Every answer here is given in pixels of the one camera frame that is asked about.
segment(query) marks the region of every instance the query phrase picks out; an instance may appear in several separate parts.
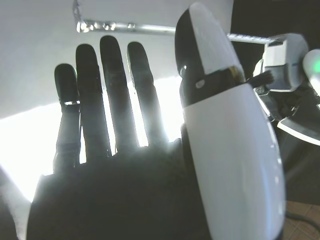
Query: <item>metal rod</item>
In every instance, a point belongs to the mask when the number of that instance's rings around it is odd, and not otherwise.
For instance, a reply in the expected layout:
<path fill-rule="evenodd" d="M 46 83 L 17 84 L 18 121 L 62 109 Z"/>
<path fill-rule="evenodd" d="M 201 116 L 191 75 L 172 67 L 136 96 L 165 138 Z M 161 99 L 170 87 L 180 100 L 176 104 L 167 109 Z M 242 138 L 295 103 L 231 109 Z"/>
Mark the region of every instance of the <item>metal rod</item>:
<path fill-rule="evenodd" d="M 151 34 L 174 36 L 176 28 L 173 26 L 160 26 L 137 24 L 133 22 L 124 23 L 118 21 L 99 21 L 83 18 L 80 11 L 78 0 L 73 2 L 73 16 L 76 23 L 76 31 L 78 33 L 88 32 L 115 32 L 115 33 L 133 33 L 133 34 Z M 278 39 L 248 36 L 243 34 L 228 33 L 227 36 L 233 42 L 252 43 L 252 44 L 270 44 L 273 42 L 281 42 Z"/>

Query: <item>black cable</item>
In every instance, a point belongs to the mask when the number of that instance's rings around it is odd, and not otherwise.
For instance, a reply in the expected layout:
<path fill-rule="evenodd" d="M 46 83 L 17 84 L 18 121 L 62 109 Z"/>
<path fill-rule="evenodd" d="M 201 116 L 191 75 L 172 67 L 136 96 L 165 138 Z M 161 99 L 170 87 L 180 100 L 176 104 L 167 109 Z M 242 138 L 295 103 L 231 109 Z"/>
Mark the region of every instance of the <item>black cable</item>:
<path fill-rule="evenodd" d="M 307 224 L 310 224 L 311 226 L 315 227 L 315 229 L 320 234 L 320 225 L 317 222 L 315 222 L 314 220 L 312 220 L 311 218 L 306 217 L 306 216 L 302 216 L 302 215 L 299 215 L 299 214 L 295 214 L 295 213 L 292 213 L 292 212 L 289 212 L 289 211 L 285 212 L 285 216 L 288 219 L 292 219 L 292 220 L 296 220 L 296 221 L 302 221 L 302 222 L 305 222 Z"/>

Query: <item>tiled floor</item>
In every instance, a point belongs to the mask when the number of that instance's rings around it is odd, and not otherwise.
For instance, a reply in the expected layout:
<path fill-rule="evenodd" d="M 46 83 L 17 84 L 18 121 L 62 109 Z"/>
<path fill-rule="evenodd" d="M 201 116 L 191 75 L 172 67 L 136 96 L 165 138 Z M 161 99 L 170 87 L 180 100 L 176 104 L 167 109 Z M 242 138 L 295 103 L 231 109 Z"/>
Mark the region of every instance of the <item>tiled floor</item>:
<path fill-rule="evenodd" d="M 286 208 L 289 212 L 311 218 L 320 225 L 320 206 L 288 201 Z M 283 240 L 320 240 L 320 234 L 309 224 L 286 218 Z"/>

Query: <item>white robot part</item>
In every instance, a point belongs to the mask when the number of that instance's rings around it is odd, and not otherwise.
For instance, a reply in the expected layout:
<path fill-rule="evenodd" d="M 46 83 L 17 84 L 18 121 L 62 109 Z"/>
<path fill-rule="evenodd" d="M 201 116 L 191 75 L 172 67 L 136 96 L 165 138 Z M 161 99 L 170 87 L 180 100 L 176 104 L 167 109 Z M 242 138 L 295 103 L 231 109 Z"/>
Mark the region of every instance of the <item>white robot part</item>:
<path fill-rule="evenodd" d="M 279 41 L 266 44 L 263 55 L 263 72 L 270 70 L 275 78 L 268 88 L 274 92 L 293 92 L 303 81 L 300 63 L 309 51 L 308 44 L 297 33 L 274 36 L 273 39 Z"/>
<path fill-rule="evenodd" d="M 320 96 L 320 49 L 311 50 L 305 55 L 303 69 L 311 86 Z"/>
<path fill-rule="evenodd" d="M 202 4 L 179 19 L 175 54 L 212 239 L 275 240 L 286 209 L 277 139 L 252 87 L 239 81 L 243 70 L 230 41 Z"/>

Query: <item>green led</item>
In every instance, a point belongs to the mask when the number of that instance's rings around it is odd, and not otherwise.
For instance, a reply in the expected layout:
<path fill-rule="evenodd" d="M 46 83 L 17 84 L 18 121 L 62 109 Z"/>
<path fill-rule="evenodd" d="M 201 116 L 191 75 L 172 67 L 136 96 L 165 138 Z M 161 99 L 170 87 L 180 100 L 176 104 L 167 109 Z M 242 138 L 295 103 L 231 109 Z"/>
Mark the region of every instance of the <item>green led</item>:
<path fill-rule="evenodd" d="M 320 61 L 317 61 L 313 66 L 313 71 L 320 73 Z"/>

